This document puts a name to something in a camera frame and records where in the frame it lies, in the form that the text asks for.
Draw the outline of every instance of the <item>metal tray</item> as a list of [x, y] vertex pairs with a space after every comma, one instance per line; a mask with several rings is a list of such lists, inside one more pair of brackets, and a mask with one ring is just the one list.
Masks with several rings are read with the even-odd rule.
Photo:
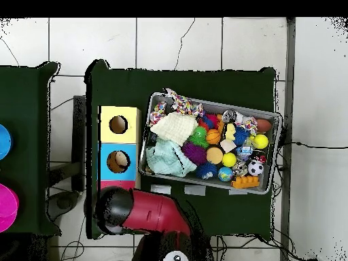
[[[151, 95], [149, 107], [147, 109], [147, 118], [146, 118], [146, 125], [150, 122], [150, 113], [154, 110], [154, 107], [161, 101], [167, 102], [166, 107], [166, 114], [171, 113], [171, 106], [173, 104], [173, 100], [171, 97], [168, 97], [167, 95], [163, 93], [156, 92]], [[195, 174], [195, 171], [187, 174], [185, 177], [176, 177], [172, 175], [162, 175], [162, 174], [151, 174], [145, 171], [145, 167], [147, 164], [146, 161], [146, 153], [145, 149], [147, 148], [146, 142], [147, 142], [147, 129], [145, 129], [144, 136], [143, 136], [143, 145], [141, 148], [141, 155], [139, 159], [139, 172], [143, 175], [150, 176], [150, 177], [158, 177], [158, 178], [164, 178], [164, 179], [170, 179], [170, 180], [176, 180], [176, 181], [184, 181], [191, 184], [197, 184], [197, 185], [206, 185], [206, 186], [213, 186], [216, 188], [222, 188], [227, 190], [234, 190], [235, 194], [240, 194], [241, 190], [243, 193], [253, 193], [253, 194], [266, 194], [271, 187], [272, 184], [272, 176], [275, 168], [275, 157], [277, 153], [277, 146], [278, 146], [278, 140], [281, 133], [281, 127], [283, 123], [283, 118], [281, 114], [274, 113], [274, 112], [267, 112], [267, 111], [260, 111], [255, 109], [249, 109], [249, 108], [243, 108], [243, 107], [237, 107], [233, 105], [226, 105], [226, 104], [220, 104], [220, 103], [214, 103], [210, 101], [203, 101], [198, 99], [191, 99], [192, 104], [203, 104], [203, 109], [208, 113], [214, 113], [214, 114], [223, 114], [227, 109], [232, 109], [235, 111], [238, 111], [242, 113], [244, 116], [253, 116], [255, 118], [262, 118], [268, 120], [272, 124], [272, 129], [267, 131], [265, 134], [268, 137], [269, 145], [267, 148], [265, 148], [266, 152], [266, 158], [267, 162], [264, 164], [264, 172], [260, 176], [260, 185], [259, 187], [255, 188], [243, 188], [243, 189], [236, 189], [231, 186], [230, 181], [228, 182], [222, 182], [218, 178], [211, 178], [208, 180], [203, 180], [201, 178], [198, 178]], [[219, 169], [223, 165], [220, 163], [217, 168]]]

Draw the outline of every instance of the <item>toy block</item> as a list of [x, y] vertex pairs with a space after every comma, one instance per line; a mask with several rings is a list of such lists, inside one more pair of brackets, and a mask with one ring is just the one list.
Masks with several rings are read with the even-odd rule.
[[135, 107], [99, 106], [101, 142], [138, 144], [141, 140], [141, 112]]
[[137, 172], [137, 145], [101, 144], [101, 181], [135, 181]]
[[260, 185], [258, 176], [237, 176], [234, 181], [231, 182], [233, 188], [250, 188]]
[[109, 186], [117, 186], [126, 190], [133, 189], [135, 187], [135, 181], [126, 180], [101, 180], [101, 189]]

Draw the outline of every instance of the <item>shape sorter box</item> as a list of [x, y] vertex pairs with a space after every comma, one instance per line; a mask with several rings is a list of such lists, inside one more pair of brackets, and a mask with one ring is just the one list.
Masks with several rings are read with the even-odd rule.
[[[99, 109], [101, 188], [107, 186], [119, 186], [124, 189], [140, 188], [138, 155], [141, 112], [135, 107], [99, 106]], [[108, 161], [115, 159], [115, 155], [120, 152], [126, 161], [126, 169], [112, 171]]]

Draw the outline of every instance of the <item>soccer ball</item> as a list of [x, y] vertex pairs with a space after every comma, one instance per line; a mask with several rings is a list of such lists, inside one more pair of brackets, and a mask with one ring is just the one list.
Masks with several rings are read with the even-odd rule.
[[247, 170], [250, 175], [260, 176], [264, 172], [264, 166], [262, 163], [253, 160], [247, 166]]

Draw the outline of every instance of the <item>blue bowl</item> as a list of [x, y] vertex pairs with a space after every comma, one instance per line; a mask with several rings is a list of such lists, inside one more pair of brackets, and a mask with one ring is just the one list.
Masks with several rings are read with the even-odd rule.
[[3, 160], [12, 146], [11, 135], [8, 130], [0, 124], [0, 160]]

